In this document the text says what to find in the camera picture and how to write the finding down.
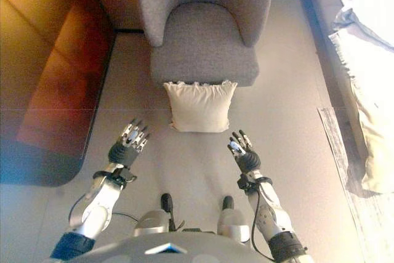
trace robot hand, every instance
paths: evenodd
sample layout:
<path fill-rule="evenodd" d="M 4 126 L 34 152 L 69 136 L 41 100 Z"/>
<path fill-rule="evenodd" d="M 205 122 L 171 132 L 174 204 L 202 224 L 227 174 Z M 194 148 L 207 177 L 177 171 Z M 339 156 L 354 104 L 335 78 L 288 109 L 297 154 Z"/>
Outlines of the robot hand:
<path fill-rule="evenodd" d="M 149 134 L 146 135 L 147 126 L 140 129 L 142 121 L 136 123 L 133 119 L 123 130 L 116 143 L 111 147 L 108 153 L 108 159 L 111 163 L 121 164 L 130 169 L 139 153 L 143 150 L 148 142 Z"/>
<path fill-rule="evenodd" d="M 239 130 L 241 135 L 233 132 L 234 138 L 230 137 L 230 144 L 227 145 L 228 149 L 232 152 L 234 159 L 243 174 L 247 174 L 255 169 L 260 168 L 260 158 L 255 151 L 252 150 L 252 143 L 247 135 Z"/>

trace black cable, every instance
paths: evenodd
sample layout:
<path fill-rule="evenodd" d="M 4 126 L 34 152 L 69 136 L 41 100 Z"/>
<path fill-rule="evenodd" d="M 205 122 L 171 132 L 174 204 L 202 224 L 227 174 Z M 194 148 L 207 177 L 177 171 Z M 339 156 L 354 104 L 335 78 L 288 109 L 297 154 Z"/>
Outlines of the black cable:
<path fill-rule="evenodd" d="M 134 221 L 138 222 L 138 219 L 130 214 L 125 214 L 123 212 L 113 212 L 112 215 L 119 215 L 119 216 L 126 216 L 129 217 L 131 219 L 133 219 Z"/>
<path fill-rule="evenodd" d="M 76 200 L 76 202 L 73 204 L 73 206 L 71 207 L 70 211 L 68 212 L 68 223 L 70 223 L 70 219 L 71 219 L 71 214 L 73 213 L 73 210 L 75 208 L 75 206 L 81 201 L 81 199 L 83 199 L 85 197 L 85 194 L 83 194 L 80 198 L 78 198 Z"/>
<path fill-rule="evenodd" d="M 256 211 L 254 212 L 254 219 L 253 219 L 253 225 L 252 225 L 252 246 L 255 249 L 256 252 L 258 252 L 261 256 L 263 256 L 264 258 L 270 260 L 271 262 L 275 262 L 273 259 L 271 259 L 270 257 L 267 257 L 266 255 L 264 255 L 263 253 L 261 253 L 259 251 L 259 249 L 257 249 L 255 243 L 254 243 L 254 229 L 256 227 L 256 220 L 257 220 L 257 212 L 259 211 L 259 206 L 260 206 L 260 193 L 257 192 L 257 206 L 256 206 Z"/>
<path fill-rule="evenodd" d="M 71 219 L 71 215 L 73 213 L 74 208 L 76 207 L 76 205 L 85 197 L 85 194 L 83 194 L 81 197 L 79 197 L 75 203 L 73 204 L 73 206 L 71 207 L 69 213 L 68 213 L 68 223 L 70 223 L 70 219 Z M 113 212 L 112 215 L 120 215 L 120 216 L 126 216 L 129 217 L 131 219 L 133 219 L 134 221 L 138 222 L 138 219 L 130 214 L 124 214 L 123 212 Z"/>

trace robot leg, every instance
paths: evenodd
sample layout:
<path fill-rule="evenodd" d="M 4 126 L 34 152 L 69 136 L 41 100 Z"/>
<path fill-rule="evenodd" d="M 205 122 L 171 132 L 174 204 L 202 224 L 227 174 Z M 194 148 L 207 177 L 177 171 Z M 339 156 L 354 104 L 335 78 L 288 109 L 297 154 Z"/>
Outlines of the robot leg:
<path fill-rule="evenodd" d="M 217 223 L 217 234 L 229 237 L 239 243 L 248 243 L 250 239 L 249 226 L 238 209 L 234 209 L 231 196 L 226 196 L 223 209 Z"/>

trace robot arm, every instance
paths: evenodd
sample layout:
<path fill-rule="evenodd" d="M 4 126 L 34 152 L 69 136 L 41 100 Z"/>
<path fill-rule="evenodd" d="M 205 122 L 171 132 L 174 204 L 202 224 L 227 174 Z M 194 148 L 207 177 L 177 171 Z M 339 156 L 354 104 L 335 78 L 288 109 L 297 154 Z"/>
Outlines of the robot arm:
<path fill-rule="evenodd" d="M 73 209 L 70 228 L 62 236 L 51 258 L 70 260 L 90 251 L 95 238 L 111 221 L 112 209 L 127 183 L 136 180 L 131 164 L 148 142 L 147 127 L 133 119 L 108 153 L 109 164 L 93 175 L 93 184 Z"/>
<path fill-rule="evenodd" d="M 251 141 L 243 131 L 239 133 L 240 136 L 233 133 L 236 140 L 231 137 L 228 145 L 242 172 L 238 186 L 245 191 L 255 210 L 255 224 L 268 243 L 275 262 L 313 263 L 312 257 L 306 254 L 306 248 L 296 237 L 290 217 L 281 207 L 271 179 L 261 174 L 260 158 L 252 150 Z"/>

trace sofa cushion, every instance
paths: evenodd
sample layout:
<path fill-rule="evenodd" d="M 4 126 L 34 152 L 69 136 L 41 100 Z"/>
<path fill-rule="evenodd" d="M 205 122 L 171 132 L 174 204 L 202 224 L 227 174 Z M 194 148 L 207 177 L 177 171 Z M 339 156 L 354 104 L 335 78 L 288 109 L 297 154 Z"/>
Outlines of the sofa cushion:
<path fill-rule="evenodd" d="M 231 14 L 222 6 L 189 3 L 170 14 L 161 47 L 153 48 L 151 75 L 167 81 L 250 86 L 259 74 L 254 48 L 246 47 Z"/>
<path fill-rule="evenodd" d="M 179 132 L 223 132 L 228 129 L 228 109 L 237 83 L 210 86 L 164 83 L 172 110 L 171 126 Z"/>

